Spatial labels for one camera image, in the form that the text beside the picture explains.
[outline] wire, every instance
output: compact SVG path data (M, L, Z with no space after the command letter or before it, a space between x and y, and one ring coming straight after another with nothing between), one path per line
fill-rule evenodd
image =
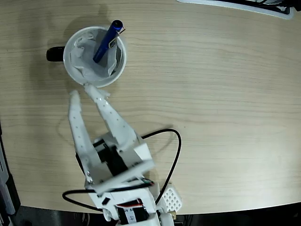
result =
M63 194L62 194L62 197L63 199L65 199L67 202L70 202L72 204L75 204L75 205L78 205L78 206L81 206L81 207L85 207L87 209L90 209L90 210L96 210L96 211L100 211L102 212L103 210L102 209L99 209L99 208L96 208L94 206L90 206L90 205L87 205L87 204L84 204L82 202L78 202L76 200L73 200L71 198L68 198L67 195L69 194L87 194L87 193L95 193L94 190L91 190L91 189L81 189L81 190L70 190L70 191L65 191Z
M181 139L181 135L180 133L175 130L175 129L161 129L161 130L158 130L158 131L155 131L155 132L152 132L150 134L147 134L145 136L142 137L142 139L147 139L149 137L152 137L154 135L157 135L157 134L160 134L160 133L165 133L165 132L173 132L177 135L178 137L178 140L179 140L179 143L178 143L178 150L177 150L177 153L175 155L175 158L174 158L174 163L168 173L168 176L165 180L165 183L161 189L161 192L158 196L158 198L156 199L156 204L160 201L167 185L168 185L168 182L174 172L174 169L175 169L175 166L177 164L177 161L178 161L178 158L179 158L179 155L180 155L180 151L181 151L181 146L182 146L182 139ZM115 189L112 189L108 192L121 192L121 191L129 191L129 190L134 190L134 189L139 189L139 188L145 188L145 187L149 187L149 186L152 186L154 183L153 181L151 180L148 180L148 179L145 179L145 182L143 184L140 184L140 185L135 185L135 186L131 186L131 187L121 187L121 188L115 188ZM78 205L78 206L81 206L81 207L84 207L84 208L87 208L87 209L90 209L90 210L95 210L95 211L100 211L102 212L103 210L102 209L99 209L99 208L96 208L94 206L90 206L90 205L87 205L87 204L84 204L84 203L81 203L81 202L78 202L76 200L73 200L71 198L68 198L67 195L69 194L88 194L88 193L95 193L94 190L92 189L88 189L88 190L85 190L85 189L81 189L81 190L69 190L69 191L66 191L62 194L62 197L64 200L66 200L67 202L70 202L72 204L75 204L75 205Z
M152 137L154 135L157 135L157 134L160 134L160 133L165 133L165 132L173 132L173 133L175 133L177 135L177 137L178 137L178 142L179 143L178 143L178 150L177 150L177 153L176 153L175 158L174 158L174 163L173 163L173 165L172 165L172 167L171 167L171 169L169 171L169 174L168 174L168 176L167 176L167 178L165 180L165 183L164 183L164 185L163 185L163 187L161 189L161 192L160 192L158 198L156 199L156 205L160 201L160 199L161 199L161 197L162 197L162 195L163 195L163 193L164 193L164 191L165 191L165 189L166 189L166 187L168 185L168 182L169 182L169 180L170 180L170 178L171 178L171 176L172 176L172 174L174 172L175 166L176 166L178 158L180 156L180 151L181 151L181 146L182 146L182 139L181 139L180 133L177 130L175 130L175 129L161 129L161 130L152 132L152 133L147 134L147 135L145 135L145 136L142 137L142 139L146 139L146 138Z

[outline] wood grain surface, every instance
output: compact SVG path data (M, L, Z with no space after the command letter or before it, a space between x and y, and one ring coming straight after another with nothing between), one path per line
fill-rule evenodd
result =
M181 214L301 201L301 14L287 21L175 0L2 0L0 120L22 205L89 211L61 196L84 185L67 118L70 91L81 94L91 138L106 129L83 88L45 53L114 19L127 27L128 62L104 89L139 134L181 133L172 176ZM150 177L163 182L176 137L147 143L157 165Z

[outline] white tissue paper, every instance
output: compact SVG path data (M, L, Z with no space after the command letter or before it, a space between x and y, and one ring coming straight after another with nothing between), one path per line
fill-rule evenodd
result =
M99 63L93 60L94 53L100 45L100 42L105 35L105 31L94 30L84 33L74 43L74 48L70 52L71 64L77 68L88 81L103 80L111 76L114 71L117 61L117 48L115 44L109 48Z

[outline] white object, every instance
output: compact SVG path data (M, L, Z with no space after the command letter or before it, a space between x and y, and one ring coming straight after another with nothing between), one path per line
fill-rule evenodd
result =
M126 62L127 62L127 49L126 49L124 39L121 36L119 36L117 38L117 45L120 46L120 49L121 49L121 60L120 60L120 63L115 68L115 71L113 72L113 74L105 79L101 79L101 80L97 80L97 81L88 81L86 78L83 77L81 71L79 71L77 68L75 68L72 65L70 53L74 49L74 44L76 43L78 38L80 38L83 34L85 34L87 32L92 32L95 30L96 31L97 30L107 30L107 28L100 27L100 26L86 27L86 28L79 30L75 34L73 34L69 38L69 40L67 41L67 44L65 46L64 53L63 53L63 62L64 62L64 66L65 66L67 73L77 83L83 85L84 83L90 82L94 86L100 88L100 87L110 85L116 79L118 79L119 76L122 74L122 72L126 66Z
M98 195L101 195L122 182L142 177L143 173L151 170L155 164L144 140L135 133L106 100L109 94L103 90L98 90L90 83L84 84L84 87L87 94L96 103L109 132L99 138L99 140L103 140L103 143L96 150L80 114L78 91L70 93L69 122L75 150L81 160L86 176L85 188L94 189ZM105 149L105 145L116 147L118 155L122 158L128 170L114 176L107 163L105 161L101 162L98 153Z
M221 6L221 7L227 7L227 8L236 8L236 9L242 9L246 11L251 12L257 12L262 13L270 16L276 16L283 19L292 19L293 17L293 8L290 8L290 13L288 15L283 13L278 13L272 10L264 9L264 8L258 8L258 7L252 7L252 6L246 6L242 4L236 4L231 2L225 2L225 1L217 1L217 0L177 0L179 2L183 3L194 3L194 4L202 4L202 5L209 5L209 6Z
M178 212L183 205L179 193L177 192L175 187L172 186L171 184L167 185L162 197L165 201L168 212L170 211Z

